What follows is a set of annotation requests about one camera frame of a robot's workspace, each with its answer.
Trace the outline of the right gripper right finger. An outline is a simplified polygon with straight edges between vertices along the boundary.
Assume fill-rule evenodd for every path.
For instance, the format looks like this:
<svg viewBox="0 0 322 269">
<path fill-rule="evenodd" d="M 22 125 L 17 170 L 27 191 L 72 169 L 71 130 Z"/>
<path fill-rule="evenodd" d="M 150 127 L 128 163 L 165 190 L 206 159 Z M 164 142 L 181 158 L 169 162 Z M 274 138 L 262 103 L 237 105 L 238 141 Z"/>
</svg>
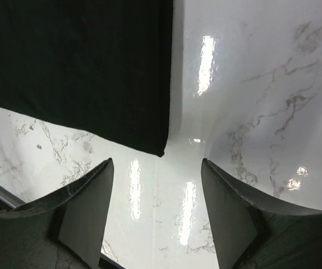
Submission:
<svg viewBox="0 0 322 269">
<path fill-rule="evenodd" d="M 201 181 L 220 268 L 322 268 L 322 210 L 266 194 L 208 159 Z"/>
</svg>

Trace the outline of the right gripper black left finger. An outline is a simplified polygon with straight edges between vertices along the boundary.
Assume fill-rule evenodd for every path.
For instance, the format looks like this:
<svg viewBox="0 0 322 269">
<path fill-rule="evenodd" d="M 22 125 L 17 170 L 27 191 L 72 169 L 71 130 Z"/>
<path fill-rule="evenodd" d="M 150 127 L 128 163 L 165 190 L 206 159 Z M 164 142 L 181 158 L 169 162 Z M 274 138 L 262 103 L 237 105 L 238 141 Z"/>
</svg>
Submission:
<svg viewBox="0 0 322 269">
<path fill-rule="evenodd" d="M 0 268 L 98 268 L 113 176 L 108 159 L 42 198 L 0 210 Z"/>
</svg>

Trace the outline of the black t-shirt blue logo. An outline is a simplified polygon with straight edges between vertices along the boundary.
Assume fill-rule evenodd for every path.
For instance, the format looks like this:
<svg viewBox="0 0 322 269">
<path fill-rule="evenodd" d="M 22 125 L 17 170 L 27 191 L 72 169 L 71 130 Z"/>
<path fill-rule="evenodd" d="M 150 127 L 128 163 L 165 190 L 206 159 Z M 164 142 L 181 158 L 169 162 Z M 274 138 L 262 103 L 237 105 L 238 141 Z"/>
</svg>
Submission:
<svg viewBox="0 0 322 269">
<path fill-rule="evenodd" d="M 163 156 L 172 1 L 0 1 L 0 108 Z"/>
</svg>

